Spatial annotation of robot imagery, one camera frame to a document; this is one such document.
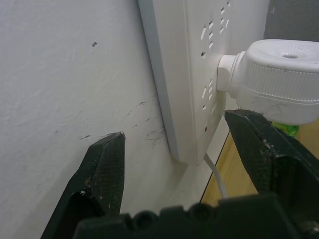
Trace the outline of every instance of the power socket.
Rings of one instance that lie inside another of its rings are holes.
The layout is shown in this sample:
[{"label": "power socket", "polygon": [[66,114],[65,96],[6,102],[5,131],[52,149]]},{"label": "power socket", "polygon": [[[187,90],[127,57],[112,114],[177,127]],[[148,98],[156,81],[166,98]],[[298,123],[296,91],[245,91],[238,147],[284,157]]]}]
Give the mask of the power socket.
[{"label": "power socket", "polygon": [[222,118],[217,67],[227,53],[231,0],[139,0],[173,157],[200,164]]}]

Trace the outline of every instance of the black mark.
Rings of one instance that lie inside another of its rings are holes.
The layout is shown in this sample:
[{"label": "black mark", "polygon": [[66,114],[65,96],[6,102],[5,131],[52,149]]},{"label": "black mark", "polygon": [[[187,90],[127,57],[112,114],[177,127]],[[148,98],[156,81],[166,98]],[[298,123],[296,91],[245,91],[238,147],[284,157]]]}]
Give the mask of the black mark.
[{"label": "black mark", "polygon": [[80,138],[80,139],[85,139],[85,138],[88,138],[88,137],[91,137],[90,135],[87,135],[87,136],[85,136],[85,137],[83,137],[83,138]]},{"label": "black mark", "polygon": [[141,102],[141,103],[139,103],[137,106],[145,105],[146,103],[148,103],[148,101],[142,101],[142,102]]},{"label": "black mark", "polygon": [[156,145],[156,143],[163,138],[166,135],[166,130],[164,125],[160,128],[159,131],[151,131],[149,132],[146,137],[145,140],[152,140],[152,148],[154,148],[154,146]]}]

